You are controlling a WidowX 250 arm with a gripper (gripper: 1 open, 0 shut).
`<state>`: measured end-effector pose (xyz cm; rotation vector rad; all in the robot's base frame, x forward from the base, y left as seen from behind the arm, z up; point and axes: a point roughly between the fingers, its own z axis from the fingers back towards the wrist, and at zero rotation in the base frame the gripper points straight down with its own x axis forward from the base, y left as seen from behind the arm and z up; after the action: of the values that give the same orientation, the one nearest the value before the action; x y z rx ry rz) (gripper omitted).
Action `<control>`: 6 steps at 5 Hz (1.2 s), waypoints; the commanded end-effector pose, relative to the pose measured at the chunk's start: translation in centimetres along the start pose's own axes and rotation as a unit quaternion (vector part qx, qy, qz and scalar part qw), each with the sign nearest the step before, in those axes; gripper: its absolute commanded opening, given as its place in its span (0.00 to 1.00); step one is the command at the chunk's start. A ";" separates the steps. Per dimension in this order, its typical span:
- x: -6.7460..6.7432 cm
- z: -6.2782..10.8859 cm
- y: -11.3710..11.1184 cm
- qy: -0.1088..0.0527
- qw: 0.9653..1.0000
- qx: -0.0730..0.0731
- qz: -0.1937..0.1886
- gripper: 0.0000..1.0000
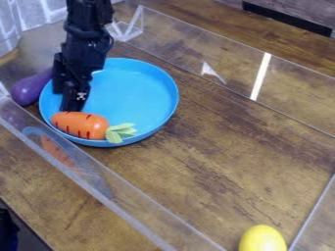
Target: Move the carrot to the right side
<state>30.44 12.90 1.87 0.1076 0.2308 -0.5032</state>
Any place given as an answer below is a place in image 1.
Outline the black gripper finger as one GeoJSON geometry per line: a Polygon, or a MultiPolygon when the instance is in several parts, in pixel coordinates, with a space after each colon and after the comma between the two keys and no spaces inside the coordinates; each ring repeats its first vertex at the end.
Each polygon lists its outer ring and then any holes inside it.
{"type": "Polygon", "coordinates": [[[52,69],[52,92],[60,94],[63,92],[64,83],[68,79],[67,71],[63,65],[55,65],[52,69]]]}
{"type": "Polygon", "coordinates": [[[90,97],[91,86],[87,82],[67,81],[63,86],[62,112],[82,112],[90,97]]]}

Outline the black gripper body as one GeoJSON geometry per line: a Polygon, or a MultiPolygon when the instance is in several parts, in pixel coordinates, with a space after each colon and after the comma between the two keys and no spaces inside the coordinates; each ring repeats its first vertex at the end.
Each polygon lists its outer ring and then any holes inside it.
{"type": "Polygon", "coordinates": [[[54,66],[64,66],[67,81],[90,82],[92,72],[103,68],[114,38],[102,24],[83,29],[78,25],[66,23],[64,30],[67,31],[66,41],[60,44],[62,50],[54,55],[54,66]]]}

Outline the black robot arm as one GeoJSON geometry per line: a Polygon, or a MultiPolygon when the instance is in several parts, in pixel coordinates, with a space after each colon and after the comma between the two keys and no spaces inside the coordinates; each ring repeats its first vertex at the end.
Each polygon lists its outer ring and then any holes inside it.
{"type": "Polygon", "coordinates": [[[110,0],[67,0],[66,41],[54,55],[52,92],[62,94],[59,110],[80,112],[91,93],[92,73],[103,69],[114,38],[110,0]]]}

